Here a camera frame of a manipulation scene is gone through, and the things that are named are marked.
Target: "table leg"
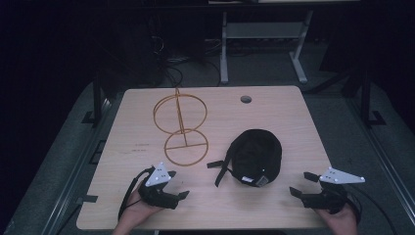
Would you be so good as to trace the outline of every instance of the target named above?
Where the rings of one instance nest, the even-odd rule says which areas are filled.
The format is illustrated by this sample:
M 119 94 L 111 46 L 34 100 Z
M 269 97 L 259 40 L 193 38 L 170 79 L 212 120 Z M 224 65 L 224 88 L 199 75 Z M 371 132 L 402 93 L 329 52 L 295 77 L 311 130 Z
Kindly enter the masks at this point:
M 222 54 L 220 55 L 220 82 L 227 84 L 228 79 L 228 61 L 226 60 L 226 12 L 223 13 L 222 22 Z

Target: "white metal stand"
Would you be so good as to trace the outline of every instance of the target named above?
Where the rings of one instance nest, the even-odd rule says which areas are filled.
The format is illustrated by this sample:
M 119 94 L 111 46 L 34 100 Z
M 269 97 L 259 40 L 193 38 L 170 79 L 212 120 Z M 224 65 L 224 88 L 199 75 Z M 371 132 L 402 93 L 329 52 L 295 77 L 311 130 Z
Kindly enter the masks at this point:
M 294 23 L 229 23 L 226 12 L 223 13 L 222 22 L 222 54 L 220 55 L 220 81 L 229 82 L 228 63 L 226 59 L 227 38 L 297 38 L 299 43 L 290 58 L 301 83 L 307 83 L 299 57 L 308 32 L 312 11 L 308 11 L 303 22 Z

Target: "orange wire frame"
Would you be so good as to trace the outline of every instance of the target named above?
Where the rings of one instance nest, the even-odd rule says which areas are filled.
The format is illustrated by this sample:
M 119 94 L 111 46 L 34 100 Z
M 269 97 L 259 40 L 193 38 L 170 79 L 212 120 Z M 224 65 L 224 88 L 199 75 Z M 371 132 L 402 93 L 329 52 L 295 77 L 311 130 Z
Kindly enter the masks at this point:
M 196 100 L 200 101 L 203 104 L 203 106 L 205 107 L 205 116 L 204 116 L 203 120 L 196 127 L 194 127 L 194 128 L 186 128 L 185 125 L 184 125 L 183 116 L 182 116 L 181 108 L 180 108 L 180 102 L 179 102 L 179 98 L 180 97 L 190 97 L 190 98 L 196 99 Z M 179 126 L 180 126 L 180 129 L 177 130 L 177 131 L 174 131 L 174 132 L 170 132 L 170 131 L 167 131 L 167 130 L 161 128 L 159 126 L 159 124 L 157 123 L 157 112 L 158 112 L 159 108 L 163 104 L 165 104 L 167 101 L 172 100 L 172 99 L 175 99 L 177 116 L 178 116 L 178 122 L 179 122 Z M 196 97 L 194 95 L 181 94 L 178 88 L 175 89 L 174 95 L 166 96 L 166 97 L 162 98 L 160 101 L 158 101 L 156 103 L 156 105 L 155 105 L 155 107 L 153 109 L 153 118 L 154 118 L 154 122 L 155 122 L 156 127 L 159 130 L 161 130 L 161 131 L 169 134 L 168 138 L 165 140 L 165 143 L 164 143 L 164 153 L 165 153 L 165 156 L 168 158 L 169 161 L 171 161 L 175 165 L 190 166 L 190 165 L 197 164 L 198 162 L 200 162 L 207 155 L 207 153 L 208 153 L 208 139 L 203 135 L 203 133 L 201 131 L 197 130 L 205 122 L 205 120 L 207 119 L 207 116 L 208 116 L 208 108 L 207 108 L 207 105 L 205 104 L 205 102 L 203 100 L 201 100 L 199 97 Z M 186 134 L 188 134 L 190 132 L 193 132 L 193 131 L 199 133 L 202 137 L 204 137 L 205 138 L 205 143 L 192 144 L 192 145 L 188 144 Z M 185 144 L 182 145 L 182 146 L 175 146 L 175 147 L 169 147 L 169 148 L 167 148 L 168 141 L 174 135 L 183 135 L 184 143 Z M 204 154 L 200 158 L 198 158 L 196 161 L 194 161 L 192 163 L 189 163 L 189 164 L 181 164 L 181 163 L 178 163 L 177 161 L 174 161 L 168 155 L 168 150 L 182 149 L 182 148 L 189 148 L 189 147 L 196 147 L 196 146 L 203 146 L 203 145 L 206 145 L 207 146 Z

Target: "wire sculpture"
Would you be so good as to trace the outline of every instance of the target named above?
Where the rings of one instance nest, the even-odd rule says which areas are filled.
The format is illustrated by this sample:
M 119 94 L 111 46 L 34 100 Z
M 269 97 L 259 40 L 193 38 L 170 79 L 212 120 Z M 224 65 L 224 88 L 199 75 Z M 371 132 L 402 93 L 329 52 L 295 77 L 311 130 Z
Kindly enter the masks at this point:
M 202 121 L 193 128 L 185 127 L 185 124 L 183 122 L 183 116 L 182 116 L 179 100 L 180 100 L 180 98 L 184 98 L 184 97 L 188 97 L 188 98 L 198 100 L 200 103 L 202 103 L 202 105 L 205 108 L 205 115 L 204 115 Z M 167 131 L 167 130 L 161 128 L 161 126 L 158 124 L 158 122 L 157 122 L 157 113 L 158 113 L 158 110 L 160 109 L 160 107 L 162 105 L 164 105 L 166 102 L 168 102 L 170 100 L 173 100 L 173 99 L 175 100 L 178 123 L 179 123 L 179 128 L 180 129 L 176 130 L 176 131 Z M 164 153 L 165 153 L 165 156 L 168 158 L 169 161 L 171 161 L 175 165 L 189 166 L 189 165 L 197 164 L 198 162 L 200 162 L 207 155 L 207 153 L 208 153 L 208 139 L 203 135 L 203 133 L 201 131 L 197 130 L 205 122 L 205 120 L 207 119 L 207 116 L 208 116 L 208 108 L 207 108 L 207 105 L 205 104 L 205 102 L 203 100 L 201 100 L 199 97 L 196 97 L 194 95 L 181 94 L 178 88 L 175 88 L 174 95 L 166 96 L 166 97 L 162 98 L 160 101 L 158 101 L 156 103 L 156 105 L 153 109 L 153 118 L 154 118 L 154 122 L 155 122 L 156 127 L 159 130 L 169 134 L 168 138 L 165 140 L 165 143 L 164 143 Z M 191 132 L 198 133 L 199 135 L 201 135 L 205 139 L 205 141 L 202 142 L 202 143 L 189 144 L 187 135 Z M 173 146 L 173 147 L 167 147 L 167 144 L 168 144 L 169 140 L 171 139 L 171 137 L 177 136 L 177 135 L 182 135 L 183 136 L 184 144 L 183 145 L 178 145 L 178 146 Z M 192 163 L 189 163 L 189 164 L 179 163 L 178 161 L 173 160 L 172 157 L 168 154 L 168 152 L 170 150 L 184 149 L 184 148 L 197 147 L 197 146 L 206 146 L 205 152 L 196 161 L 194 161 Z

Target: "hand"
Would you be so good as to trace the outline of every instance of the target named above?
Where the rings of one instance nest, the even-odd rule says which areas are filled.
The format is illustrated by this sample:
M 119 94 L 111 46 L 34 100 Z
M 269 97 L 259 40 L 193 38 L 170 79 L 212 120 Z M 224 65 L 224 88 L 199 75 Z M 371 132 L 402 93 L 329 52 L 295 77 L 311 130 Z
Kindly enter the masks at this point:
M 326 222 L 335 235 L 357 235 L 356 216 L 349 204 L 341 211 L 329 214 L 328 210 L 314 210 Z
M 142 224 L 156 212 L 162 210 L 162 208 L 152 207 L 141 200 L 138 190 L 134 189 L 128 199 L 127 208 L 124 210 L 118 224 L 113 231 L 113 235 L 124 235 Z

